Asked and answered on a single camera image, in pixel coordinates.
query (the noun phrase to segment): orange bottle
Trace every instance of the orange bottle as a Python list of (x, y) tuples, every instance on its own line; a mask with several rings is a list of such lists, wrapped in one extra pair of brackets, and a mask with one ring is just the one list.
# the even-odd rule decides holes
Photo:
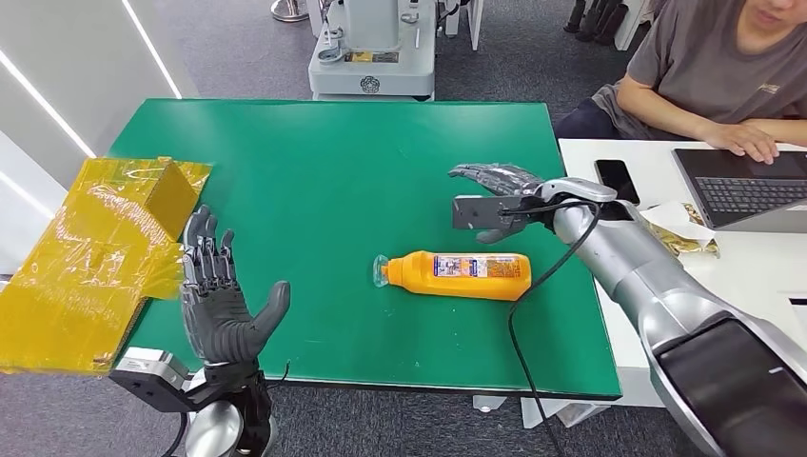
[(532, 281), (521, 254), (434, 254), (419, 250), (400, 259), (379, 255), (373, 282), (414, 293), (515, 301)]

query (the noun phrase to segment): yellow plastic wrap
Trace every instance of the yellow plastic wrap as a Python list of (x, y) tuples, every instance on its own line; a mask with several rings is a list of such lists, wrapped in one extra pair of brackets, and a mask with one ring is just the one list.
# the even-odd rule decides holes
[(90, 159), (0, 293), (0, 370), (104, 374), (147, 297), (176, 296), (176, 243), (210, 166)]
[[(704, 226), (703, 219), (698, 214), (698, 211), (695, 210), (695, 207), (689, 203), (683, 203), (683, 207), (686, 209), (686, 212), (689, 213), (689, 220), (693, 224), (698, 224), (699, 226)], [(661, 241), (667, 250), (670, 251), (671, 254), (678, 257), (682, 253), (688, 252), (706, 252), (709, 254), (713, 254), (715, 257), (720, 258), (720, 249), (718, 248), (718, 242), (714, 239), (710, 240), (706, 246), (701, 246), (698, 240), (690, 240), (688, 238), (683, 238), (682, 236), (678, 236), (672, 231), (659, 227), (655, 224), (651, 224), (650, 222), (645, 221), (648, 228), (656, 235), (656, 237)]]

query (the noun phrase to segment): bottle label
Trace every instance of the bottle label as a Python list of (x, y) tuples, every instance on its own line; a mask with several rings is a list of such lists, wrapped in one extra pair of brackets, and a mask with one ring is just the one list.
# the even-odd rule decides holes
[(436, 255), (434, 275), (442, 278), (518, 278), (518, 257), (512, 255)]

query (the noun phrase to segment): black cable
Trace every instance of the black cable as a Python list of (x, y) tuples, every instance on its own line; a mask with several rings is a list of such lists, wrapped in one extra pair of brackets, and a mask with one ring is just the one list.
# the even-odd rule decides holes
[(182, 437), (185, 436), (185, 429), (187, 428), (187, 414), (184, 412), (179, 413), (179, 430), (177, 431), (177, 436), (174, 438), (174, 442), (171, 443), (171, 446), (168, 447), (166, 452), (163, 454), (163, 457), (172, 457), (174, 455), (174, 451), (179, 447), (179, 444), (182, 442)]
[(560, 457), (564, 457), (565, 453), (561, 448), (561, 445), (558, 444), (558, 438), (555, 436), (555, 432), (552, 431), (552, 428), (549, 426), (549, 421), (546, 419), (546, 412), (543, 410), (543, 406), (541, 405), (541, 397), (538, 395), (538, 390), (535, 388), (535, 382), (532, 380), (532, 373), (530, 373), (529, 367), (527, 366), (526, 360), (524, 360), (524, 354), (522, 354), (522, 349), (519, 346), (519, 340), (516, 338), (516, 331), (513, 328), (513, 315), (516, 313), (516, 310), (519, 308), (519, 305), (522, 303), (524, 297), (526, 297), (531, 291), (535, 288), (539, 287), (543, 283), (546, 282), (553, 274), (555, 274), (558, 269), (560, 269), (563, 264), (568, 261), (572, 255), (577, 252), (577, 250), (582, 246), (591, 232), (594, 230), (594, 227), (597, 226), (598, 221), (600, 220), (600, 205), (594, 202), (567, 202), (567, 203), (560, 203), (557, 205), (550, 205), (548, 207), (538, 208), (538, 209), (526, 209), (526, 210), (509, 210), (507, 214), (535, 214), (539, 212), (547, 212), (547, 211), (554, 211), (556, 209), (562, 208), (572, 208), (572, 207), (589, 207), (594, 212), (594, 218), (589, 224), (588, 228), (582, 234), (580, 239), (572, 244), (569, 247), (569, 250), (564, 253), (564, 255), (555, 262), (550, 269), (545, 271), (538, 279), (533, 282), (530, 287), (524, 291), (524, 293), (515, 301), (513, 305), (510, 307), (510, 312), (507, 314), (507, 328), (510, 330), (510, 340), (513, 342), (513, 349), (516, 350), (516, 355), (519, 357), (519, 362), (522, 364), (522, 368), (524, 371), (524, 376), (527, 378), (527, 383), (530, 386), (530, 390), (532, 391), (532, 396), (535, 398), (535, 403), (538, 405), (538, 413), (541, 415), (541, 421), (543, 422), (544, 426), (546, 427), (546, 431), (549, 433), (549, 438), (552, 440), (553, 446), (555, 446), (555, 451)]
[(283, 381), (285, 381), (286, 376), (288, 376), (288, 366), (289, 366), (289, 365), (291, 365), (291, 361), (290, 361), (290, 360), (286, 360), (286, 361), (285, 361), (285, 370), (283, 371), (283, 376), (282, 376), (282, 377), (281, 377), (281, 378), (280, 378), (280, 379), (279, 379), (279, 380), (278, 380), (278, 381), (277, 381), (275, 384), (273, 384), (273, 385), (271, 385), (271, 386), (267, 387), (267, 388), (266, 388), (266, 390), (269, 390), (269, 389), (271, 389), (271, 388), (276, 388), (276, 387), (277, 387), (277, 386), (279, 386), (279, 385), (280, 385), (280, 384), (281, 384)]
[(437, 21), (435, 22), (435, 27), (439, 27), (440, 23), (445, 21), (445, 19), (447, 19), (448, 16), (453, 16), (454, 14), (457, 14), (457, 11), (460, 10), (460, 5), (461, 3), (458, 3), (457, 5), (454, 5), (454, 8), (451, 11), (439, 15), (437, 17)]

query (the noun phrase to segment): robotic arm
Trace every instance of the robotic arm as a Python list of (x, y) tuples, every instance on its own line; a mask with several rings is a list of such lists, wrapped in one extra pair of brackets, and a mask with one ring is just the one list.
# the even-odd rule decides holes
[(225, 231), (218, 247), (216, 225), (202, 205), (183, 232), (183, 320), (204, 369), (187, 382), (187, 368), (172, 354), (129, 348), (109, 378), (159, 411), (196, 414), (187, 432), (188, 457), (266, 455), (272, 403), (258, 354), (288, 311), (291, 286), (275, 283), (253, 317), (235, 274), (233, 232)]
[[(454, 226), (495, 242), (541, 222), (577, 251), (636, 330), (662, 402), (716, 456), (797, 456), (807, 449), (807, 353), (769, 322), (732, 307), (690, 276), (616, 192), (577, 178), (543, 182), (513, 166), (463, 165), (495, 197), (457, 197)], [(564, 202), (587, 206), (530, 211)]]

